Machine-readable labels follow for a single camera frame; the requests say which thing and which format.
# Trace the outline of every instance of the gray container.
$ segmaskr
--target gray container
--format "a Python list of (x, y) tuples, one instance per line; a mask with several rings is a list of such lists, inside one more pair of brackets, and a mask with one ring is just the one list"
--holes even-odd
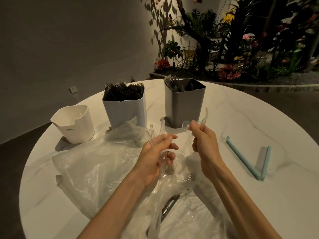
[(195, 79), (180, 80), (184, 92), (172, 92), (165, 84), (165, 114), (168, 126), (180, 128), (184, 121), (197, 121), (202, 109), (206, 86)]

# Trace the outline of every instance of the left hand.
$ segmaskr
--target left hand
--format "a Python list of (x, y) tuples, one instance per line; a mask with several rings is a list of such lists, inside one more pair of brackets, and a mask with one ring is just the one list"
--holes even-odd
[[(155, 145), (152, 146), (149, 142), (143, 145), (142, 151), (132, 170), (143, 180), (144, 186), (152, 184), (160, 173), (160, 153), (165, 149), (178, 150), (178, 146), (172, 143), (173, 139), (176, 138), (176, 135), (167, 133), (155, 137), (153, 139)], [(172, 165), (176, 154), (169, 151), (166, 156), (169, 158), (166, 160), (167, 164)]]

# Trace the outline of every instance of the utensil holder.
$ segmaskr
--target utensil holder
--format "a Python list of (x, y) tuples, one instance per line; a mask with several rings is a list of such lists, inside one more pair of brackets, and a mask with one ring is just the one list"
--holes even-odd
[(184, 121), (197, 121), (202, 109), (206, 86), (195, 79), (180, 80), (181, 85), (193, 91), (173, 92), (165, 84), (165, 114), (172, 128), (180, 128)]
[(53, 115), (51, 122), (71, 144), (87, 142), (94, 135), (90, 111), (86, 105), (63, 107)]
[(145, 92), (139, 100), (103, 101), (112, 129), (137, 117), (136, 126), (147, 127)]

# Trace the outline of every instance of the white plastic container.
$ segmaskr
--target white plastic container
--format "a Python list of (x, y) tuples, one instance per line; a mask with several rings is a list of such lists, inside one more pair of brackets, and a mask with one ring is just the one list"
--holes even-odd
[(86, 105), (63, 107), (53, 115), (51, 122), (72, 144), (87, 142), (94, 135), (90, 111)]
[(137, 126), (147, 127), (145, 92), (139, 100), (103, 101), (112, 129), (137, 117)]

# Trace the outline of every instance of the right hand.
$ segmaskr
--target right hand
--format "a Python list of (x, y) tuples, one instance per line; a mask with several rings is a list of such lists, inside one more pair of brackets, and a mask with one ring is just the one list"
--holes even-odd
[(201, 166), (204, 175), (209, 178), (214, 165), (221, 161), (216, 134), (204, 124), (192, 121), (190, 130), (193, 132), (193, 150), (201, 157)]

